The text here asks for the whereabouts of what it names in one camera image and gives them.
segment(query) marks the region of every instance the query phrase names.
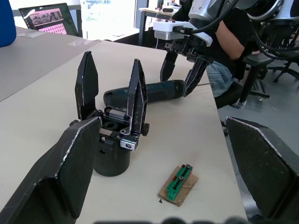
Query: white table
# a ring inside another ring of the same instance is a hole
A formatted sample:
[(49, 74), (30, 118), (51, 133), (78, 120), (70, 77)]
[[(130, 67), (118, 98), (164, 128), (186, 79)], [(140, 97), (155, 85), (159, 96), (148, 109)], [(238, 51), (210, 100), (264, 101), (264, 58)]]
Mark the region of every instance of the white table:
[[(90, 49), (99, 74), (98, 109), (103, 93), (127, 86), (133, 60), (141, 60), (146, 83), (158, 82), (165, 51), (101, 42)], [(0, 103), (0, 209), (38, 158), (77, 119), (75, 80), (83, 54)], [(192, 63), (178, 56), (173, 79), (185, 79)], [(202, 83), (207, 82), (204, 75)], [(168, 217), (222, 222), (246, 217), (210, 86), (186, 98), (150, 104), (149, 135), (131, 153), (120, 176), (93, 173), (78, 224), (96, 220), (145, 220)], [(157, 193), (177, 165), (189, 163), (198, 183), (177, 208), (159, 203)]]
[[(38, 32), (17, 27), (17, 34)], [(81, 54), (97, 41), (76, 36), (39, 32), (30, 38), (17, 36), (0, 48), (0, 102)]]

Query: chair wheel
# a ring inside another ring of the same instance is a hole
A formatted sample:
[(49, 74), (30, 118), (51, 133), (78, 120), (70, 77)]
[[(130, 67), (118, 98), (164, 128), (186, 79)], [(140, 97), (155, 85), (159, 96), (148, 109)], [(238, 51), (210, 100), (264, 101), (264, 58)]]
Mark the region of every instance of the chair wheel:
[(226, 128), (223, 130), (223, 133), (224, 133), (224, 136), (225, 136), (225, 137), (228, 136), (228, 130), (227, 130)]

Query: laptop screen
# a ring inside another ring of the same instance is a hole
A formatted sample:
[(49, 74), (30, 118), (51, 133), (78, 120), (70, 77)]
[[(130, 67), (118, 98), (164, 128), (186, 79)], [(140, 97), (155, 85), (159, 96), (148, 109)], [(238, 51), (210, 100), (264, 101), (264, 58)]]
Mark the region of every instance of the laptop screen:
[(66, 3), (20, 8), (19, 11), (29, 29), (78, 36)]

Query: floor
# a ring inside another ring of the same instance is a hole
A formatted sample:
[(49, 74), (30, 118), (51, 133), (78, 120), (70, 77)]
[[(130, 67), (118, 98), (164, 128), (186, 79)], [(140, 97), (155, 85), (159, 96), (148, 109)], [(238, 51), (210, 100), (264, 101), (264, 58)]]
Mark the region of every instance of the floor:
[[(282, 61), (275, 61), (276, 66), (283, 66)], [(299, 66), (293, 63), (290, 68), (299, 71)], [(299, 155), (299, 82), (289, 74), (284, 74), (279, 82), (273, 82), (279, 71), (268, 72), (264, 83), (267, 93), (271, 96), (263, 102), (259, 97), (249, 96), (243, 109), (235, 109), (230, 106), (221, 108), (219, 116), (224, 120), (226, 116), (241, 118), (257, 122), (272, 129), (297, 155)], [(226, 138), (228, 149), (233, 162), (239, 189), (244, 202), (248, 218), (258, 214), (258, 209), (248, 192), (235, 161), (229, 137)]]

